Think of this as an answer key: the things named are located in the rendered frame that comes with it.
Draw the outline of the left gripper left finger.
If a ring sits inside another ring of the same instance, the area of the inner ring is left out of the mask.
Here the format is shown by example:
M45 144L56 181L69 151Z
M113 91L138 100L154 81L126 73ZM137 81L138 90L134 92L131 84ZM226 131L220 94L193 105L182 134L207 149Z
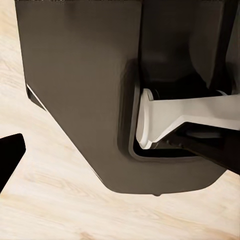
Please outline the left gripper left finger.
M26 152L26 144L21 133L0 138L0 193L17 168Z

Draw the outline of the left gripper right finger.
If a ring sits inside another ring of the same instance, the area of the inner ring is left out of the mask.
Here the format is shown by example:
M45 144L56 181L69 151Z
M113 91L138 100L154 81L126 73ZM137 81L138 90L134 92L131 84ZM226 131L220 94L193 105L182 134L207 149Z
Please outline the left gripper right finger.
M240 173L240 135L229 133L227 135L224 151Z

